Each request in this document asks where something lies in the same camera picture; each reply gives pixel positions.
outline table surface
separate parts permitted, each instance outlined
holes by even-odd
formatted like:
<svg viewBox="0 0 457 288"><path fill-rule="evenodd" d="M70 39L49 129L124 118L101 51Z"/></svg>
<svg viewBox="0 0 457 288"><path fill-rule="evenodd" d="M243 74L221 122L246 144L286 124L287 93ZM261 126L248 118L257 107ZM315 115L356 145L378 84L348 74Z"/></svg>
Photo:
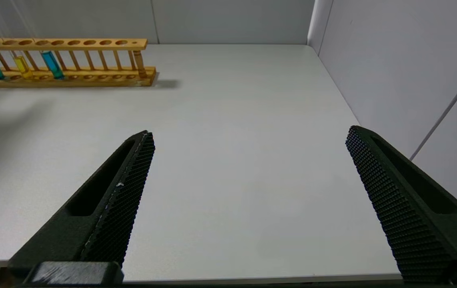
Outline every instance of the table surface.
<svg viewBox="0 0 457 288"><path fill-rule="evenodd" d="M130 135L156 152L125 281L398 279L345 137L358 124L300 45L149 45L154 87L0 89L0 266Z"/></svg>

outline yellow liquid test tube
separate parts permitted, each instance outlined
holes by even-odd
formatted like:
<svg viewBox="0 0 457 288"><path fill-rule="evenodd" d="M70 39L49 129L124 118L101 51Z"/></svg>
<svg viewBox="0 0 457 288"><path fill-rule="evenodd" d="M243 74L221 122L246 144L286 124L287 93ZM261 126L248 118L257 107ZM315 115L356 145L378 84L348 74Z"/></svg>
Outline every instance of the yellow liquid test tube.
<svg viewBox="0 0 457 288"><path fill-rule="evenodd" d="M18 70L22 74L22 77L26 80L32 80L33 79L33 73L29 69L29 66L26 62L26 59L24 56L16 56L13 57L13 61L15 61L15 65L17 66Z"/></svg>

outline empty test tube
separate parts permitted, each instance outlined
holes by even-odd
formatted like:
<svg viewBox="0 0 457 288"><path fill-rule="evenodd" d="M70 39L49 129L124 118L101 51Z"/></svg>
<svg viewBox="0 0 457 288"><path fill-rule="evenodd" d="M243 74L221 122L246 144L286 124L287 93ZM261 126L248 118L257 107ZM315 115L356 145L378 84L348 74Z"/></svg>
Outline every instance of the empty test tube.
<svg viewBox="0 0 457 288"><path fill-rule="evenodd" d="M54 55L52 54L52 51L44 51L40 52L42 55L42 58L45 61L45 64L47 65L47 68L52 72L52 75L54 76L55 79L63 79L63 71L58 65L58 62L56 62L56 58L54 58Z"/></svg>

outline textured gripper pad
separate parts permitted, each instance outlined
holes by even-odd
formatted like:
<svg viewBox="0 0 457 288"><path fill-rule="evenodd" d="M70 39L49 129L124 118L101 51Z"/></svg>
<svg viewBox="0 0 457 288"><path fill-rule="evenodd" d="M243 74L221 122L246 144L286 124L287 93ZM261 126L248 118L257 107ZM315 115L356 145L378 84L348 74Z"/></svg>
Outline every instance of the textured gripper pad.
<svg viewBox="0 0 457 288"><path fill-rule="evenodd" d="M117 184L82 252L81 261L116 261L122 267L154 150L154 139L149 133Z"/></svg>
<svg viewBox="0 0 457 288"><path fill-rule="evenodd" d="M370 130L352 126L346 146L403 280L457 283L457 200Z"/></svg>
<svg viewBox="0 0 457 288"><path fill-rule="evenodd" d="M116 261L122 266L154 154L152 136L142 131L124 141L13 255L8 263L12 275L25 278L44 261Z"/></svg>

